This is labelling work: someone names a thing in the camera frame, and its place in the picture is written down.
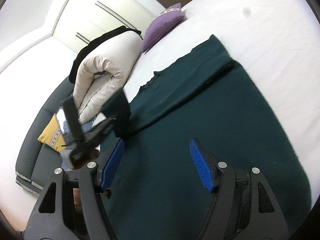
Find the person's left hand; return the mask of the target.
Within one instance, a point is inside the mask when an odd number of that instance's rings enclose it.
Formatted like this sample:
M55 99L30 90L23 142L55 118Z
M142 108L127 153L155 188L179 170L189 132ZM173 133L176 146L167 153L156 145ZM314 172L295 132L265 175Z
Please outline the person's left hand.
M89 153L89 157L85 159L81 164L80 167L86 166L88 163L92 161L96 161L97 158L100 155L100 151L94 148L91 150ZM81 198L80 198L80 190L78 188L73 188L73 199L74 199L74 206L75 206L75 211L77 213L82 213L82 205L81 205Z

